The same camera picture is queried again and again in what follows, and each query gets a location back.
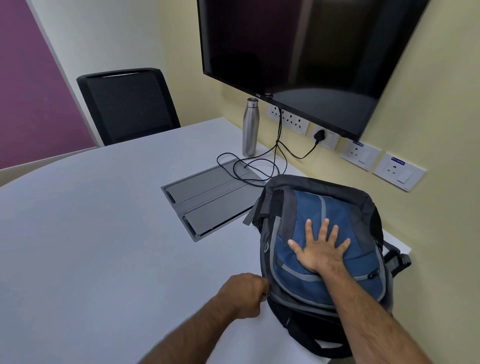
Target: gray table power box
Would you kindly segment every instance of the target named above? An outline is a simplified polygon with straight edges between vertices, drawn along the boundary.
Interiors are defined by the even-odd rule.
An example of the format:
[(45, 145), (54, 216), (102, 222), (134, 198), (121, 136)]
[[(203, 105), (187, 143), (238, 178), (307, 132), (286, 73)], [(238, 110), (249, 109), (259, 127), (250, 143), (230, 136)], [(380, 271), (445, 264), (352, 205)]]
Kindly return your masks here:
[[(223, 164), (232, 175), (235, 161)], [(243, 179), (258, 179), (243, 162), (237, 163), (235, 171)], [(221, 166), (163, 186), (162, 190), (195, 242), (246, 213), (262, 193), (262, 188), (237, 181)]]

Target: chair backrest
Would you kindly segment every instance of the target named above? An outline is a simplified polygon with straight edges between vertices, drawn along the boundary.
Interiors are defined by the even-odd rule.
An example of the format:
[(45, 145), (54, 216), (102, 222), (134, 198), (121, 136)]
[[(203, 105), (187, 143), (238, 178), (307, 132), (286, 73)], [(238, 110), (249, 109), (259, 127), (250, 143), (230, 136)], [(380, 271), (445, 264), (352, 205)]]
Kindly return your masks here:
[(158, 69), (87, 74), (78, 77), (77, 83), (106, 146), (180, 128)]

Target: forearm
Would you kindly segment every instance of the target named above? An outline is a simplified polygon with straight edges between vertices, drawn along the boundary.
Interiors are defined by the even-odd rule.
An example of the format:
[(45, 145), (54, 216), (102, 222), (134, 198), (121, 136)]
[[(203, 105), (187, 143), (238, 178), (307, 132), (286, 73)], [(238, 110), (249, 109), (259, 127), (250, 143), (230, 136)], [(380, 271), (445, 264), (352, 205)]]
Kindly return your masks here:
[(139, 364), (202, 364), (234, 320), (230, 306), (217, 297), (168, 334)]
[(416, 342), (362, 287), (345, 267), (322, 275), (358, 364), (429, 364)]

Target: flat screen tv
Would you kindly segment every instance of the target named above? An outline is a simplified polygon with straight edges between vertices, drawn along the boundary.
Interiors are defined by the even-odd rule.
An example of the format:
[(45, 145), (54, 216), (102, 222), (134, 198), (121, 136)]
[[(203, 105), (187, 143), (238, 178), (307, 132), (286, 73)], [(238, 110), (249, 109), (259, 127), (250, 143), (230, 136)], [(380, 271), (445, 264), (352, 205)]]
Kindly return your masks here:
[(428, 0), (198, 0), (204, 74), (358, 141)]

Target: hand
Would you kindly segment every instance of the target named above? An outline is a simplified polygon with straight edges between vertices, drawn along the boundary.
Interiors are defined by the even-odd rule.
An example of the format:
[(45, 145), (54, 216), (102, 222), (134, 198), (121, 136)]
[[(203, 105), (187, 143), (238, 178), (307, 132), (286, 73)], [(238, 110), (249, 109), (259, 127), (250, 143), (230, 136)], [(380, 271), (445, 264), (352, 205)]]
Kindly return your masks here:
[(244, 273), (230, 277), (216, 298), (232, 308), (234, 319), (252, 318), (260, 314), (260, 303), (267, 299), (269, 291), (267, 279)]
[(346, 239), (338, 248), (335, 248), (336, 239), (338, 236), (338, 226), (332, 228), (330, 237), (327, 240), (327, 231), (329, 220), (326, 218), (320, 232), (318, 233), (318, 240), (313, 240), (312, 220), (308, 219), (305, 223), (305, 240), (306, 246), (302, 250), (293, 240), (289, 240), (290, 248), (297, 255), (298, 261), (307, 268), (310, 272), (323, 274), (331, 270), (336, 265), (343, 265), (343, 253), (350, 246), (350, 239)]

